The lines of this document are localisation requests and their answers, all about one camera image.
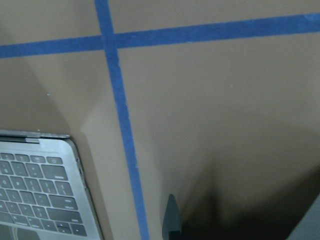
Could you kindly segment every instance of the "silver laptop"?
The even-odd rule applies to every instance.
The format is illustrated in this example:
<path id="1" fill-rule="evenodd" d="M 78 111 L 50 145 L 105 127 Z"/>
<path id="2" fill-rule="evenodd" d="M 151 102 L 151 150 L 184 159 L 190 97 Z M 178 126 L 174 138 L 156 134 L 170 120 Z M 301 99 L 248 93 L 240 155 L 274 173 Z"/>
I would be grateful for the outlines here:
<path id="1" fill-rule="evenodd" d="M 0 239 L 103 239 L 68 135 L 0 129 L 0 225 Z"/>

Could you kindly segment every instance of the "dark object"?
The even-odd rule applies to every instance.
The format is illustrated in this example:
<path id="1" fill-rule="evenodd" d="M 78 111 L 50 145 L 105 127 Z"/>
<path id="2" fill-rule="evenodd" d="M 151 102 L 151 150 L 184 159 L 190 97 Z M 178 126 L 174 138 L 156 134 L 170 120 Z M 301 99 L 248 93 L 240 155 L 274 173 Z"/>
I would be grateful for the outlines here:
<path id="1" fill-rule="evenodd" d="M 181 219 L 175 197 L 170 194 L 162 223 L 163 240 L 181 240 Z"/>

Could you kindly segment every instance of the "laptop keyboard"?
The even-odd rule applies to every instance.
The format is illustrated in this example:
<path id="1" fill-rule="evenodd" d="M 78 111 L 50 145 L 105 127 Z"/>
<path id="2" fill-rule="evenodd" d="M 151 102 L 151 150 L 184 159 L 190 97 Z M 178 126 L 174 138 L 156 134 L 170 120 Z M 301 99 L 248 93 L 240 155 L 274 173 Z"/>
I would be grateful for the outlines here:
<path id="1" fill-rule="evenodd" d="M 0 154 L 0 221 L 86 236 L 60 157 Z"/>

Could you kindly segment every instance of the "tape strip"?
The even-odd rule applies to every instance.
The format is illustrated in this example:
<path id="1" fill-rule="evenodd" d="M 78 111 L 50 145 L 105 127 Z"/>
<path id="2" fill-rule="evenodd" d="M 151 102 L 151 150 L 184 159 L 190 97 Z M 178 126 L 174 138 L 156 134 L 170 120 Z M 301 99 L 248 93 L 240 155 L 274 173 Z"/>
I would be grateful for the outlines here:
<path id="1" fill-rule="evenodd" d="M 95 0 L 95 8 L 100 25 L 100 31 L 102 33 L 105 57 L 109 68 L 109 75 L 118 114 L 140 236 L 141 240 L 150 240 L 143 191 L 137 166 L 134 138 L 129 118 L 129 110 L 127 107 L 125 86 L 123 83 L 108 1 Z"/>
<path id="2" fill-rule="evenodd" d="M 118 48 L 320 32 L 320 13 L 279 16 L 116 34 Z"/>
<path id="3" fill-rule="evenodd" d="M 103 50 L 101 36 L 85 36 L 0 46 L 0 58 Z"/>

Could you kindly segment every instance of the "blue painter's tape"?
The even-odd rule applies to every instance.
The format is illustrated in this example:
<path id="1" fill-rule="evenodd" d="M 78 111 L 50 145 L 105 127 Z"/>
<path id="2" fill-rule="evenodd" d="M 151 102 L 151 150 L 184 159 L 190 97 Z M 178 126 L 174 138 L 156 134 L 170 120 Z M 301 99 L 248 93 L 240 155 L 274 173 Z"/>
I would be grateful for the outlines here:
<path id="1" fill-rule="evenodd" d="M 102 37 L 85 36 L 0 46 L 0 58 L 103 50 Z"/>
<path id="2" fill-rule="evenodd" d="M 122 78 L 116 38 L 107 0 L 95 0 L 109 75 L 118 114 L 123 147 L 131 183 L 141 240 L 150 240 L 143 191 L 137 166 L 136 150 Z"/>
<path id="3" fill-rule="evenodd" d="M 320 13 L 279 16 L 116 34 L 118 48 L 320 32 Z"/>

